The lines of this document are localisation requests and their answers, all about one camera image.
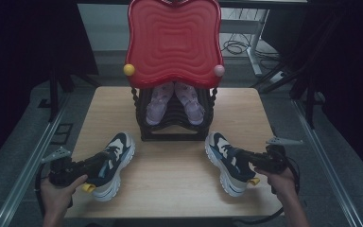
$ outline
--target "human hand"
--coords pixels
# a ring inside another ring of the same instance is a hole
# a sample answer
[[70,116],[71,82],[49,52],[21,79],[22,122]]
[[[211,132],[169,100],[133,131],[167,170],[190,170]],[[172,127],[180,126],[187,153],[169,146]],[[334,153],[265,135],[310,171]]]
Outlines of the human hand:
[[268,177],[268,183],[275,188],[276,196],[280,201],[283,201],[286,197],[296,195],[294,175],[289,168],[280,174],[269,173],[258,167],[254,171]]
[[56,187],[46,178],[41,183],[41,195],[45,214],[43,226],[61,226],[61,222],[66,214],[67,207],[72,199],[76,188],[87,180],[87,175],[83,175],[73,181],[67,187]]

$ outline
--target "yellow ball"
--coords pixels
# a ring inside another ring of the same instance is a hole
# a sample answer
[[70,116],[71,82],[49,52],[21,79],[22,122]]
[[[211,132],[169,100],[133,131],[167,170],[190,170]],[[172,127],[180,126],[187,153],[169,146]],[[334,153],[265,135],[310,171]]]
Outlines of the yellow ball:
[[127,76],[132,76],[135,72],[135,68],[132,64],[126,64],[123,67],[123,72],[127,75]]

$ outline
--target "wavy red panel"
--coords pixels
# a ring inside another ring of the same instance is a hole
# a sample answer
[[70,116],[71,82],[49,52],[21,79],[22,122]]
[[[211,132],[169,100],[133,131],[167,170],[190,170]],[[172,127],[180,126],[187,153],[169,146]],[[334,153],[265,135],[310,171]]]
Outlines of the wavy red panel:
[[149,88],[178,80],[199,88],[217,87],[220,8],[213,0],[177,4],[135,0],[129,7],[130,46],[126,63],[135,72],[130,85]]

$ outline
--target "chunky sneaker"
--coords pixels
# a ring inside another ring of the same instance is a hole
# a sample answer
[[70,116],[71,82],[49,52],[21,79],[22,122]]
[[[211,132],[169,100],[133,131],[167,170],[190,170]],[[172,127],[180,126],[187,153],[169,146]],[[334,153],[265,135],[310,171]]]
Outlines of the chunky sneaker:
[[151,102],[147,105],[147,123],[149,125],[158,125],[161,122],[166,112],[167,102],[173,96],[173,90],[173,82],[154,88]]
[[176,96],[184,106],[188,121],[192,125],[199,125],[204,119],[204,108],[199,104],[196,89],[185,83],[176,82]]
[[102,151],[107,152],[110,159],[105,161],[98,178],[89,179],[90,183],[100,185],[93,192],[97,201],[109,201],[116,195],[120,186],[120,171],[130,162],[134,150],[135,144],[131,136],[120,132]]
[[243,155],[239,156],[244,150],[232,147],[219,132],[211,132],[207,136],[205,150],[211,162],[220,169],[223,189],[233,197],[243,195],[248,181],[255,176],[249,161]]

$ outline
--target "wooden table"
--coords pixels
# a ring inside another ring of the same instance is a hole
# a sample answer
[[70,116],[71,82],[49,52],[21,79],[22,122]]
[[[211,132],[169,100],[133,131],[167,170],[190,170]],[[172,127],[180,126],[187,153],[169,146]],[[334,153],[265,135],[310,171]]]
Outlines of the wooden table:
[[[136,150],[121,172],[120,189],[106,202],[95,201],[92,194],[79,189],[68,218],[261,216],[281,207],[261,175],[261,182],[249,184],[242,197],[229,196],[219,182],[219,169],[205,153],[203,141],[141,141],[130,90],[96,89],[73,153],[74,161],[84,160],[104,149],[118,132],[129,132]],[[260,97],[251,88],[218,88],[210,131],[221,132],[234,147],[256,152],[264,152],[265,142],[272,137]]]

